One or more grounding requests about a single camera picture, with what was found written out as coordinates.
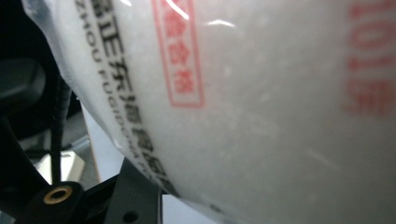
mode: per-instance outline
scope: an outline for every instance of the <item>white plastic bag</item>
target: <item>white plastic bag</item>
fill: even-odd
[[[148,178],[220,223],[396,221],[395,0],[24,0]]]

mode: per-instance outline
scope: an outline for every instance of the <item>grey surface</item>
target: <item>grey surface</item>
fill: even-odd
[[[67,120],[64,126],[63,146],[67,147],[70,146],[70,144],[81,142],[81,139],[84,138],[88,138],[87,128],[82,112],[80,112]],[[36,134],[27,139],[23,139],[20,141],[20,144],[25,150],[28,148],[48,149],[50,148],[50,130],[46,130],[43,133]],[[89,189],[97,185],[99,181],[92,156],[91,145],[79,144],[78,147],[73,147],[73,151],[76,152],[76,154],[85,162],[84,171],[79,183],[84,189]]]
[[[14,219],[9,217],[7,214],[4,214],[0,211],[0,224],[11,224]]]

